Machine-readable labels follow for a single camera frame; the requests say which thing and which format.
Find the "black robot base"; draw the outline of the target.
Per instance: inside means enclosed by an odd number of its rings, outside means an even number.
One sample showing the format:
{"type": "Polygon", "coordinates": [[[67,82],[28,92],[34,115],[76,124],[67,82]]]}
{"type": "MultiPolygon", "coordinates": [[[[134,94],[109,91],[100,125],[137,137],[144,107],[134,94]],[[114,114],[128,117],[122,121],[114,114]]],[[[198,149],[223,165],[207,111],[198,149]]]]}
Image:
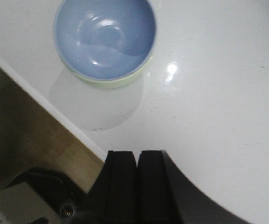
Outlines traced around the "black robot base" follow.
{"type": "Polygon", "coordinates": [[[0,190],[0,224],[62,224],[85,196],[66,174],[33,168],[0,190]]]}

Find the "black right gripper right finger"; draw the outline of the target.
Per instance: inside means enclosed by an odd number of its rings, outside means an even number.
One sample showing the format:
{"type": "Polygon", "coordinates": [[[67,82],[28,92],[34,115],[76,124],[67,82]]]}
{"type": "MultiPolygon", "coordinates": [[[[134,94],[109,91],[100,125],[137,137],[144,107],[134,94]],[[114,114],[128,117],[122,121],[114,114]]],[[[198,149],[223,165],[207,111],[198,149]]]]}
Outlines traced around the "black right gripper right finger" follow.
{"type": "Polygon", "coordinates": [[[179,170],[165,151],[142,151],[138,160],[142,224],[244,224],[179,170]]]}

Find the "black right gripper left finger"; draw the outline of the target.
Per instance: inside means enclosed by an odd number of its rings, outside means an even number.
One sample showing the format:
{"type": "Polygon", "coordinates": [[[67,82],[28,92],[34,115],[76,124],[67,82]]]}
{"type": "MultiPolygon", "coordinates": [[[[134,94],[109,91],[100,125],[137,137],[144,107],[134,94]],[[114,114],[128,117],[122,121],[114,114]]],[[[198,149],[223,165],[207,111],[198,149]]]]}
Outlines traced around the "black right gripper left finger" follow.
{"type": "Polygon", "coordinates": [[[130,151],[109,151],[81,205],[82,224],[137,222],[137,167],[130,151]]]}

